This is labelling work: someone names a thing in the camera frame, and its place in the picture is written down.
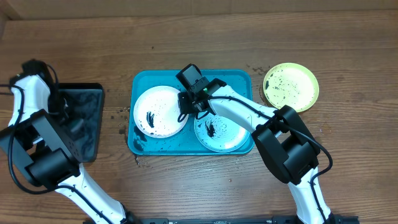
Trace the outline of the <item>white plate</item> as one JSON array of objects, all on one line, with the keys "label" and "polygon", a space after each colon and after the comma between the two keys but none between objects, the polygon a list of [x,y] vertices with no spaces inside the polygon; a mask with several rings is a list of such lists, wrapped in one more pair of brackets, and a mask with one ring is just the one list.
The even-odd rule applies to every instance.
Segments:
[{"label": "white plate", "polygon": [[177,134],[188,121],[178,105],[180,91],[171,86],[155,86],[146,90],[136,101],[133,118],[138,129],[152,138],[167,138]]}]

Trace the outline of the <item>yellow-green plate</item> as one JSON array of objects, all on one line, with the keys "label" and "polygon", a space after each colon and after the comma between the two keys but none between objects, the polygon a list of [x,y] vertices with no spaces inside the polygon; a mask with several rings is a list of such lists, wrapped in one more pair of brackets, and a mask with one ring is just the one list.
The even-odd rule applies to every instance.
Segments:
[{"label": "yellow-green plate", "polygon": [[318,99],[320,87],[314,74],[297,63],[281,63],[265,75],[263,92],[268,103],[277,109],[287,105],[301,113]]}]

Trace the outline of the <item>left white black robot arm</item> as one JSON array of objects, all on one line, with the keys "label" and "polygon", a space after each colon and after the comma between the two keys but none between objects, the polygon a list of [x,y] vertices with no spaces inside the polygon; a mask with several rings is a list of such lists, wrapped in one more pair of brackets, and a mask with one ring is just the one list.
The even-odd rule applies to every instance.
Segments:
[{"label": "left white black robot arm", "polygon": [[1,131],[11,177],[29,182],[32,195],[57,192],[69,198],[91,223],[138,223],[109,196],[84,163],[96,159],[104,105],[99,83],[60,83],[53,67],[31,59],[7,84],[14,97],[12,118]]}]

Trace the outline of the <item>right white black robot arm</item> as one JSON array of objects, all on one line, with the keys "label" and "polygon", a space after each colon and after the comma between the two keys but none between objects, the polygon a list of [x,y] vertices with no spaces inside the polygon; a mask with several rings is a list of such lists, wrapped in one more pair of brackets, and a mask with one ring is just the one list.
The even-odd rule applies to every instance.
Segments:
[{"label": "right white black robot arm", "polygon": [[182,114],[206,111],[249,131],[268,170],[289,186],[298,219],[302,223],[331,223],[333,214],[318,183],[324,171],[318,169],[317,156],[325,148],[294,109],[257,104],[217,78],[179,78],[179,82],[185,89],[178,98]]}]

